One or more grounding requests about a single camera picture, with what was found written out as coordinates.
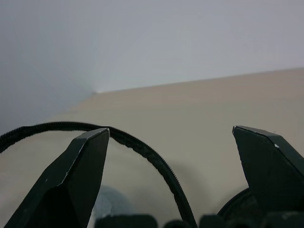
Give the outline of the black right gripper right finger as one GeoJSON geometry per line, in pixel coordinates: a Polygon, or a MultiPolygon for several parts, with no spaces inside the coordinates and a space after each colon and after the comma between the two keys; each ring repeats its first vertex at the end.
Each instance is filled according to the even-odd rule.
{"type": "Polygon", "coordinates": [[[234,126],[244,175],[265,212],[304,210],[304,159],[282,136],[234,126]]]}

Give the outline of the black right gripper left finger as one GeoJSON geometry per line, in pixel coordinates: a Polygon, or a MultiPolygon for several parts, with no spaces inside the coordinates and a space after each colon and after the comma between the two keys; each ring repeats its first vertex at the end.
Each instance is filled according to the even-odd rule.
{"type": "Polygon", "coordinates": [[[85,228],[99,193],[110,131],[74,138],[41,174],[7,228],[85,228]]]}

